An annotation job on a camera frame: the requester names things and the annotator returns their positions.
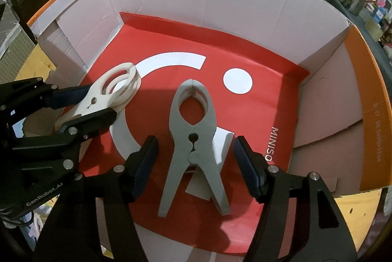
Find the dark cloth side table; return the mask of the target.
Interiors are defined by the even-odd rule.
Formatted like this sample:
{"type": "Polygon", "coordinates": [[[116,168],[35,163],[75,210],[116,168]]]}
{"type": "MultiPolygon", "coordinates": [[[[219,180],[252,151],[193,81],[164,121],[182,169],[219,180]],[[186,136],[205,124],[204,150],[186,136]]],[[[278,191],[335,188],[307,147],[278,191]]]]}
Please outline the dark cloth side table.
{"type": "Polygon", "coordinates": [[[388,72],[391,72],[391,61],[389,60],[389,57],[385,53],[384,49],[380,46],[380,44],[374,40],[369,33],[369,31],[366,29],[366,19],[369,18],[367,16],[365,19],[359,16],[359,12],[353,13],[353,7],[356,6],[359,1],[351,1],[347,5],[345,3],[342,3],[341,0],[324,0],[334,6],[337,10],[342,12],[352,23],[354,23],[357,28],[360,30],[360,32],[363,35],[363,38],[366,40],[368,43],[373,56],[375,57],[378,65],[380,67],[385,68],[388,72]]]}

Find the orange cardboard box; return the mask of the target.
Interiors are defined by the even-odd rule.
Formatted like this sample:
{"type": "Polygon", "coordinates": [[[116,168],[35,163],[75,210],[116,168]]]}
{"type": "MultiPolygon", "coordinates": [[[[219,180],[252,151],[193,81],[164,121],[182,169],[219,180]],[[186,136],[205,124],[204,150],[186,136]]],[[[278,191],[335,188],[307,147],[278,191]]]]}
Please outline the orange cardboard box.
{"type": "Polygon", "coordinates": [[[158,138],[146,190],[131,205],[150,261],[238,261],[262,211],[229,153],[221,176],[230,215],[187,174],[158,216],[173,152],[170,106],[188,79],[208,89],[219,129],[245,136],[283,170],[318,172],[336,196],[391,184],[380,68],[363,33],[324,0],[50,0],[28,25],[59,86],[93,82],[123,62],[139,70],[141,88],[91,142],[82,171],[107,170],[158,138]]]}

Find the white plastic clamp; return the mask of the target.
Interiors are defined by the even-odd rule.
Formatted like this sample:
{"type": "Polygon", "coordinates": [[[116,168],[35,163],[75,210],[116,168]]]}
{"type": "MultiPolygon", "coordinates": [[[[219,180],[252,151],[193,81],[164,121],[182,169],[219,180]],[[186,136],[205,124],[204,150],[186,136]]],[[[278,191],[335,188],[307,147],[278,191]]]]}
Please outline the white plastic clamp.
{"type": "Polygon", "coordinates": [[[64,123],[106,108],[123,110],[136,95],[142,78],[131,62],[121,63],[101,75],[93,83],[83,100],[57,119],[55,129],[64,123]]]}

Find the grey plastic clamp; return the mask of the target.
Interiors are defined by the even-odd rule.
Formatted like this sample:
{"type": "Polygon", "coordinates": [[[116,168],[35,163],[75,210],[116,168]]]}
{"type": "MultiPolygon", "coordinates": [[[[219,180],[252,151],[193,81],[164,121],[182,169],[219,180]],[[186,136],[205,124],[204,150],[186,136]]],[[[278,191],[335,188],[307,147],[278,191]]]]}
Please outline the grey plastic clamp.
{"type": "Polygon", "coordinates": [[[222,183],[221,169],[234,134],[217,126],[213,101],[202,83],[188,79],[180,84],[171,104],[169,127],[174,151],[158,216],[167,215],[189,167],[194,169],[185,191],[204,200],[212,199],[220,214],[230,214],[231,207],[222,183]],[[182,103],[188,97],[198,100],[204,109],[204,116],[195,125],[185,120],[180,112],[182,103]]]}

